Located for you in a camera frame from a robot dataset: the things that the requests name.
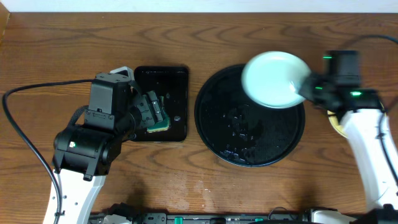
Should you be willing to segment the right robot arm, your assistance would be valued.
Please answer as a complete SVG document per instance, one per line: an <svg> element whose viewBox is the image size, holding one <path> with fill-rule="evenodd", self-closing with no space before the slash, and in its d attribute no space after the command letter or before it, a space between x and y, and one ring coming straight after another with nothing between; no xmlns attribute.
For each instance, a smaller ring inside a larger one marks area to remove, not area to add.
<svg viewBox="0 0 398 224"><path fill-rule="evenodd" d="M356 223L397 223L397 149L377 90L361 87L359 53L331 50L324 75L311 73L299 95L331 111L352 148L366 195Z"/></svg>

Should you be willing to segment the green plate with red stain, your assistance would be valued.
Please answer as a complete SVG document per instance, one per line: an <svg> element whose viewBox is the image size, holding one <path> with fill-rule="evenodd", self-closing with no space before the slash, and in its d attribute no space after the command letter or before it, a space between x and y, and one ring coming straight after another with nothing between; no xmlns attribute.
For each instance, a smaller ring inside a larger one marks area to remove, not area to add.
<svg viewBox="0 0 398 224"><path fill-rule="evenodd" d="M244 66L241 84L255 103L273 109L291 108L305 98L299 95L303 81L311 74L309 66L287 52L261 53Z"/></svg>

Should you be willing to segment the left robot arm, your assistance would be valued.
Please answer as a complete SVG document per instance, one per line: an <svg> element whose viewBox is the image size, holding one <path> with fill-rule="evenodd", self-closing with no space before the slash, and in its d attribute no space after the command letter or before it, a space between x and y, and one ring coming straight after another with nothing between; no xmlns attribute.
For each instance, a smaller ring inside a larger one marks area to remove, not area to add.
<svg viewBox="0 0 398 224"><path fill-rule="evenodd" d="M164 118L160 97L141 91L130 73L97 74L89 105L55 137L56 183L44 223L86 223L122 143Z"/></svg>

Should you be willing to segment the yellow plate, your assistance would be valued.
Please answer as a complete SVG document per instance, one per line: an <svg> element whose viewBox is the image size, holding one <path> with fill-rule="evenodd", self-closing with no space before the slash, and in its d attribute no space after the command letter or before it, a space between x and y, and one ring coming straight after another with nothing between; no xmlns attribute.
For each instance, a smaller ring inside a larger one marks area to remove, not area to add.
<svg viewBox="0 0 398 224"><path fill-rule="evenodd" d="M331 111L327 111L327 115L328 115L328 120L332 126L332 128L341 136L343 136L344 138L347 138L347 135L345 134L345 132L343 131L343 127L339 124L338 122L338 118L336 116L336 114L334 114Z"/></svg>

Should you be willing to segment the green yellow sponge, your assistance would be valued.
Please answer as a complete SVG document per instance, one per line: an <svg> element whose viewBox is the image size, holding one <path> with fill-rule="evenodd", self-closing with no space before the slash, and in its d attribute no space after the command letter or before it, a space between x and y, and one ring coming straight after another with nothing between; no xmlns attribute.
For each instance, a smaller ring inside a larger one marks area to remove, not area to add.
<svg viewBox="0 0 398 224"><path fill-rule="evenodd" d="M170 127L170 118L166 113L165 106L164 106L164 97L160 96L161 108L162 108L162 115L164 119L161 122L156 123L154 126L147 128L148 133L156 133L161 131L166 131Z"/></svg>

